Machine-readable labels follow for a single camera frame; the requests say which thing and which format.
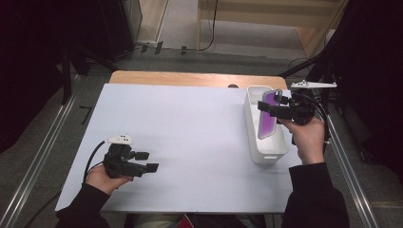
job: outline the white table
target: white table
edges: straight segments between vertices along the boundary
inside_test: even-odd
[[[172,85],[105,85],[56,206],[68,206],[81,187],[89,155],[108,137],[128,133],[135,151],[150,153],[155,174],[125,184],[104,211],[136,213],[276,213],[292,191],[290,151],[273,165],[249,154],[245,89]],[[93,159],[100,162],[108,144]]]

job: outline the gray floor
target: gray floor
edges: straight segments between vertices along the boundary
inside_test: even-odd
[[[171,0],[169,5],[171,10],[166,15],[163,32],[160,37],[161,40],[164,40],[165,48],[179,48],[181,46],[191,48],[195,46],[194,40],[191,38],[193,37],[192,34],[194,34],[192,33],[194,28],[181,29],[181,26],[178,25],[182,24],[174,21],[175,16],[178,16],[178,14],[174,13],[173,7],[177,7],[179,4],[178,0]],[[189,1],[187,4],[193,6],[194,2],[190,3]],[[185,30],[186,32],[179,35],[179,33],[172,32],[173,29]],[[159,55],[154,55],[151,51],[143,54],[135,52],[124,57],[116,65],[121,69],[131,70],[276,75],[297,63],[297,61],[292,62],[292,60],[303,57],[303,51],[297,44],[296,34],[292,28],[265,27],[264,32],[272,31],[272,33],[266,34],[269,37],[267,40],[270,40],[270,42],[266,43],[270,45],[267,47],[264,42],[256,42],[253,45],[255,48],[249,48],[245,45],[251,44],[249,41],[254,40],[253,37],[248,37],[246,41],[249,43],[243,43],[245,40],[240,37],[240,34],[244,34],[244,31],[236,31],[234,27],[221,28],[220,26],[216,26],[216,30],[218,40],[214,51],[210,51],[213,53],[188,52],[181,56],[179,52],[175,51],[163,51]],[[227,32],[232,34],[230,43],[226,43],[227,39],[224,39],[225,34],[228,34]],[[261,39],[261,32],[260,30],[256,33],[258,35],[257,39]],[[306,72],[307,70],[299,72],[297,75],[302,77],[290,77],[287,82],[290,83],[303,78]],[[56,194],[61,185],[63,185],[86,131],[87,122],[83,124],[86,109],[80,108],[80,106],[95,106],[102,86],[107,83],[110,74],[102,66],[92,65],[89,75],[87,77],[81,76],[81,83],[75,84],[76,96],[74,104],[50,150],[42,172],[15,221],[14,227],[24,227],[24,224],[35,212]],[[31,122],[17,144],[0,155],[0,166],[2,167],[2,172],[0,173],[0,215],[6,212],[17,186],[29,170],[31,161],[34,160],[43,139],[51,127],[52,121],[60,110],[62,92],[62,90],[58,91],[48,101],[46,107]],[[368,165],[362,162],[359,149],[353,140],[348,125],[334,110],[332,115],[336,119],[336,128],[348,152],[348,158],[370,204],[373,206],[379,226],[403,227],[401,225],[403,224],[403,218],[401,217],[403,213],[403,187],[398,182],[396,175],[382,165]],[[344,180],[331,146],[328,147],[326,152],[326,161],[329,163],[335,186],[340,189],[346,199],[352,227],[363,227],[361,217],[356,210],[355,201]],[[57,222],[54,207],[55,202],[37,218],[32,227],[54,226]],[[112,227],[123,227],[125,215],[104,213],[104,216],[109,220]],[[269,227],[272,227],[272,218],[268,216],[267,219]],[[280,218],[275,217],[275,220],[276,227],[279,227]]]

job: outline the metal frame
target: metal frame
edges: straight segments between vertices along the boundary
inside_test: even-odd
[[[82,77],[83,76],[77,75],[74,80],[74,84],[78,85],[76,91],[79,90],[81,87]],[[59,135],[59,132],[66,121],[68,113],[70,112],[74,104],[75,98],[76,92],[73,92],[70,99],[67,100],[67,103],[60,107],[26,175],[15,190],[9,206],[0,220],[0,228],[10,228],[14,226],[15,221],[18,219],[18,216],[20,215],[21,210],[29,197],[33,185],[36,183],[36,180],[38,179],[39,174],[41,173],[41,170],[44,167],[45,162],[47,161],[52,146],[54,145],[57,136]]]

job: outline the cable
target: cable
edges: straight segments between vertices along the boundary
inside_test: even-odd
[[[36,218],[42,213],[42,211],[45,210],[45,208],[47,208],[54,200],[56,200],[60,194],[62,193],[62,191],[59,191],[56,193],[56,195],[54,195],[47,203],[45,203],[45,205],[43,205],[36,213],[35,215],[33,215],[33,217],[27,222],[27,224],[24,226],[24,228],[29,228],[32,223],[36,220]]]
[[[102,141],[101,143],[99,143],[97,145],[97,147],[95,147],[94,151],[92,152],[91,156],[89,157],[88,163],[86,164],[86,170],[84,172],[84,178],[83,178],[83,182],[86,182],[86,176],[88,176],[88,168],[91,165],[92,162],[92,158],[94,158],[95,153],[97,153],[98,149],[105,143],[105,141]]]

